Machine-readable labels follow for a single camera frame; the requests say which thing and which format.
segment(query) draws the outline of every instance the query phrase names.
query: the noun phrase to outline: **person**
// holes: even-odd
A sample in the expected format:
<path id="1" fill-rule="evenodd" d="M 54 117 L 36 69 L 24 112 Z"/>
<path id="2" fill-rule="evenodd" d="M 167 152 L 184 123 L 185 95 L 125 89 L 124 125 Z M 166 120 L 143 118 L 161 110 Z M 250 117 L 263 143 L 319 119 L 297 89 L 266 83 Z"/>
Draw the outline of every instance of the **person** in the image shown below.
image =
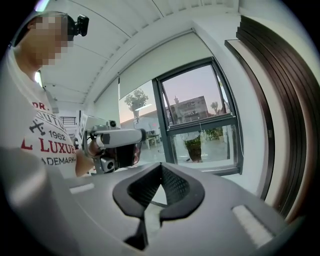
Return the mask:
<path id="1" fill-rule="evenodd" d="M 50 94 L 36 83 L 35 74 L 41 67 L 52 64 L 73 40 L 70 33 L 73 20 L 70 19 L 66 13 L 57 11 L 44 12 L 29 19 L 9 47 L 0 70 L 1 111 L 11 112 L 11 118 L 17 118 L 21 113 L 23 120 L 22 113 L 27 110 L 19 104 L 26 99 L 35 112 L 35 116 L 26 121 L 26 133 L 19 142 L 20 148 L 39 157 L 45 165 L 58 167 L 65 178 L 84 175 L 94 163 L 81 149 L 75 149 L 63 123 L 53 113 Z M 13 98 L 18 101 L 15 106 L 19 108 L 15 112 L 4 103 L 10 96 L 9 93 L 4 96 L 4 93 L 13 89 Z M 12 101 L 7 100 L 7 105 L 13 105 Z M 94 141 L 89 144 L 89 152 L 93 156 L 99 153 Z"/>

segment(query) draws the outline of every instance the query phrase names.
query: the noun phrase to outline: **ceiling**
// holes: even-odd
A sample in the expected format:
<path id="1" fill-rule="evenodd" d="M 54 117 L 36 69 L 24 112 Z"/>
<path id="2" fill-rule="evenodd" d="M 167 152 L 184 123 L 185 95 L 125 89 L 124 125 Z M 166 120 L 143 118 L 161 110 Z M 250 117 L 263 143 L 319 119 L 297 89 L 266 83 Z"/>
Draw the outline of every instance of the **ceiling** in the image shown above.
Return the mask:
<path id="1" fill-rule="evenodd" d="M 74 38 L 73 47 L 41 70 L 42 83 L 58 103 L 84 104 L 93 100 L 110 81 L 106 74 L 131 50 L 144 41 L 145 31 L 170 30 L 155 24 L 194 9 L 227 6 L 235 0 L 50 0 L 46 10 L 68 13 L 75 21 L 82 14 L 89 17 L 88 33 Z M 103 84 L 96 85 L 97 80 Z"/>

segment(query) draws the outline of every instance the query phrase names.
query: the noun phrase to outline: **window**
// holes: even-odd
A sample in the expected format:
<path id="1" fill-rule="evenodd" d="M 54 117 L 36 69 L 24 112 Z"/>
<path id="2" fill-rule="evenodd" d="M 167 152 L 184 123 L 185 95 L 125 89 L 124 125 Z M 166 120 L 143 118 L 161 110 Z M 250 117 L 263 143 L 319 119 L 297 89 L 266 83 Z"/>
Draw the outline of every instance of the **window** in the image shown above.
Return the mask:
<path id="1" fill-rule="evenodd" d="M 166 161 L 220 175 L 241 172 L 236 106 L 217 63 L 200 60 L 152 83 Z"/>
<path id="2" fill-rule="evenodd" d="M 226 107 L 228 100 L 222 97 L 220 84 L 211 65 L 177 75 L 162 85 L 170 125 L 230 113 L 230 108 Z"/>
<path id="3" fill-rule="evenodd" d="M 147 138 L 141 146 L 138 166 L 166 161 L 152 81 L 119 100 L 119 117 L 122 129 L 146 131 Z"/>
<path id="4" fill-rule="evenodd" d="M 203 171 L 221 166 L 233 167 L 237 144 L 234 142 L 235 135 L 234 125 L 172 135 L 170 139 L 176 164 Z"/>

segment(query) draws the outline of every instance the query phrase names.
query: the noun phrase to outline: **white blind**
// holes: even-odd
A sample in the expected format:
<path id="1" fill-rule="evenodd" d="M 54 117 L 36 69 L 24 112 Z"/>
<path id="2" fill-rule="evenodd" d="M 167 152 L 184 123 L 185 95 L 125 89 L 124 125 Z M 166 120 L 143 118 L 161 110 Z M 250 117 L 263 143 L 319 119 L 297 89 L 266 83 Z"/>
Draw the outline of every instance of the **white blind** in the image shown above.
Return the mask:
<path id="1" fill-rule="evenodd" d="M 116 78 L 95 103 L 95 116 L 105 120 L 114 120 L 120 127 L 118 78 Z"/>
<path id="2" fill-rule="evenodd" d="M 170 70 L 211 56 L 193 32 L 166 42 L 138 59 L 120 75 L 120 98 Z"/>

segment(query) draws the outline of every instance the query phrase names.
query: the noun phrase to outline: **gray plastic surface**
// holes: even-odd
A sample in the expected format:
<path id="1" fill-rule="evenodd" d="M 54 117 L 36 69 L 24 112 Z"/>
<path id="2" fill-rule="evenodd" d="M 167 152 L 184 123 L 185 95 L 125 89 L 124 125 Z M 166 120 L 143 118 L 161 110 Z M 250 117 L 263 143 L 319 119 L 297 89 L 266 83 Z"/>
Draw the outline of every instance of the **gray plastic surface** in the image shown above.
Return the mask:
<path id="1" fill-rule="evenodd" d="M 245 205 L 274 235 L 286 223 L 262 200 L 225 178 L 195 169 L 174 167 L 199 180 L 205 197 L 201 206 L 188 218 L 164 221 L 156 241 L 146 248 L 146 255 L 249 255 L 256 250 L 231 209 Z"/>
<path id="2" fill-rule="evenodd" d="M 8 202 L 34 237 L 57 255 L 250 255 L 256 247 L 231 209 L 245 205 L 273 234 L 286 227 L 282 217 L 232 181 L 178 165 L 170 165 L 201 182 L 202 204 L 187 218 L 164 221 L 144 251 L 123 241 L 134 235 L 139 219 L 126 216 L 112 198 L 113 187 L 149 165 L 91 177 L 64 180 L 21 151 L 0 150 Z M 94 188 L 71 194 L 70 188 Z"/>

